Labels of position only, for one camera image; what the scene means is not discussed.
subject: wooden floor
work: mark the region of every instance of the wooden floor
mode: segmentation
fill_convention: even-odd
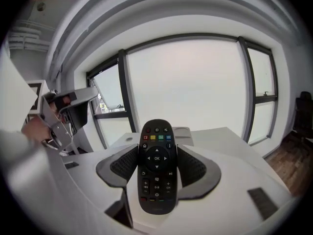
[[[303,195],[313,177],[313,149],[300,143],[296,134],[284,138],[281,146],[265,160],[284,181],[293,196]]]

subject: window frame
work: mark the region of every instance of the window frame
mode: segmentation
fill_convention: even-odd
[[[242,55],[245,62],[246,67],[246,90],[247,90],[247,104],[246,104],[246,116],[245,116],[245,122],[244,122],[244,129],[242,132],[242,139],[245,142],[249,142],[250,134],[252,131],[253,126],[253,120],[254,120],[254,114],[255,114],[255,106],[256,104],[265,103],[265,102],[272,102],[274,101],[274,110],[273,110],[273,117],[270,124],[270,130],[267,134],[267,136],[264,139],[270,138],[272,136],[275,122],[276,122],[276,116],[277,116],[277,106],[278,106],[278,81],[277,81],[277,73],[276,73],[276,66],[274,57],[272,54],[272,51],[266,47],[263,47],[253,41],[247,40],[242,36],[234,37],[229,35],[222,35],[222,34],[215,34],[215,33],[187,33],[187,34],[177,34],[177,35],[171,35],[166,37],[160,37],[153,40],[149,40],[143,43],[140,43],[138,45],[132,46],[126,50],[121,49],[118,51],[118,53],[106,61],[102,62],[100,65],[93,68],[91,71],[87,72],[87,86],[90,86],[90,80],[94,78],[99,73],[105,71],[106,69],[111,68],[112,66],[118,64],[118,71],[119,71],[119,79],[120,79],[120,86],[121,86],[121,92],[122,92],[122,98],[124,102],[125,111],[124,112],[112,112],[112,113],[106,113],[106,114],[95,114],[94,106],[91,104],[91,110],[93,114],[93,118],[95,120],[95,125],[98,131],[98,134],[100,136],[100,139],[102,143],[105,145],[105,142],[103,141],[103,135],[101,134],[101,129],[98,123],[98,119],[104,119],[104,118],[128,118],[129,123],[131,126],[132,132],[140,132],[139,130],[139,123],[138,123],[138,117],[137,112],[135,109],[135,102],[134,102],[134,95],[132,92],[132,85],[130,81],[130,72],[128,69],[128,63],[127,63],[127,54],[131,54],[133,52],[149,48],[156,45],[166,44],[170,42],[177,42],[177,41],[185,41],[185,40],[221,40],[221,41],[231,41],[231,42],[237,42],[241,48]],[[260,51],[264,54],[269,55],[270,63],[271,63],[271,71],[273,75],[273,81],[274,81],[274,95],[268,95],[268,96],[256,96],[255,93],[255,80],[254,80],[254,73],[253,73],[253,67],[252,62],[250,59],[250,55],[248,52],[248,48]],[[262,142],[262,140],[258,140],[256,142],[253,142],[249,145],[253,146],[257,143]]]

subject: frosted window pane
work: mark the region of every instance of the frosted window pane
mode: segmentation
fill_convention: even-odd
[[[94,77],[95,85],[108,109],[124,106],[119,83],[118,65],[101,72]]]
[[[129,120],[126,117],[105,118],[98,119],[98,121],[104,139],[109,147],[125,133],[132,132]]]
[[[264,139],[272,122],[274,102],[255,105],[254,121],[249,138],[249,144]]]
[[[228,127],[241,136],[245,66],[236,43],[190,40],[128,56],[140,126],[154,118],[192,131]]]
[[[248,49],[252,62],[256,96],[274,95],[274,79],[269,55],[260,51]]]

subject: remote control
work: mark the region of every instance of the remote control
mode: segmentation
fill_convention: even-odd
[[[177,151],[169,122],[148,121],[141,132],[138,151],[138,197],[150,214],[170,213],[177,198]]]

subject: hand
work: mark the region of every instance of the hand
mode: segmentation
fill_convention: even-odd
[[[68,105],[70,99],[68,96],[63,97],[63,102]],[[57,118],[60,118],[55,103],[51,103],[50,107]],[[22,133],[30,139],[35,139],[38,142],[42,142],[46,139],[51,139],[49,128],[43,123],[40,117],[35,116],[32,118],[23,128]]]

